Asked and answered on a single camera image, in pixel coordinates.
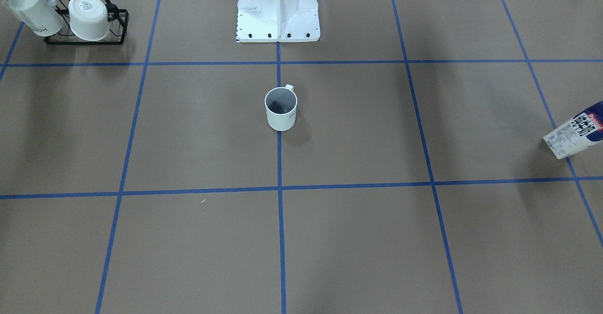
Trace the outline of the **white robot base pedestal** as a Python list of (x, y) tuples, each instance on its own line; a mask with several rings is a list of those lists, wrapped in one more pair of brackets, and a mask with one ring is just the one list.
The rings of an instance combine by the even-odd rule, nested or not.
[(238, 0), (236, 41), (315, 42), (321, 38), (318, 0)]

